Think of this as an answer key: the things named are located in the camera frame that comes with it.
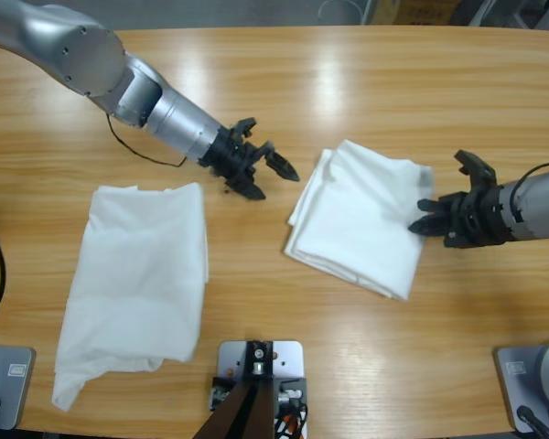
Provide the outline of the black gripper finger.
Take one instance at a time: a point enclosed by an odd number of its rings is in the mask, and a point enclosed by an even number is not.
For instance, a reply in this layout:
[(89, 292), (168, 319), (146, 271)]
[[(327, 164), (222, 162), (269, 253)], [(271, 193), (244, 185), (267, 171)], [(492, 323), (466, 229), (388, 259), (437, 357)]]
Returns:
[(439, 237), (447, 234), (447, 217), (426, 215), (414, 221), (408, 230), (425, 237)]
[(417, 207), (427, 215), (446, 215), (449, 213), (449, 202), (441, 199), (423, 198), (417, 202)]
[(298, 182), (300, 177), (294, 167), (275, 150), (268, 152), (265, 156), (266, 164), (275, 171), (282, 179)]
[(234, 176), (225, 180), (226, 186), (238, 193), (239, 195), (249, 200), (264, 200), (266, 199), (263, 191), (257, 187), (252, 177)]

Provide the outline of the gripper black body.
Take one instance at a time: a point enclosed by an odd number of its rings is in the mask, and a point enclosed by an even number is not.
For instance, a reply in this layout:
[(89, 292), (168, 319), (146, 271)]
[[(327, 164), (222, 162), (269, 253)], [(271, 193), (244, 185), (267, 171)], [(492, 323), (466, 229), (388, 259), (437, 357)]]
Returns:
[(515, 206), (519, 183), (499, 184), (495, 170), (468, 151), (457, 151), (455, 158), (470, 188), (439, 199), (446, 203), (444, 245), (469, 249), (523, 241), (525, 228), (516, 221), (521, 216)]
[(252, 177), (254, 182), (254, 164), (275, 149), (271, 142), (257, 147), (248, 141), (256, 124), (254, 118), (247, 118), (240, 120), (232, 128), (222, 126), (198, 164), (209, 167), (214, 176), (223, 177), (224, 180), (234, 176), (247, 176)]

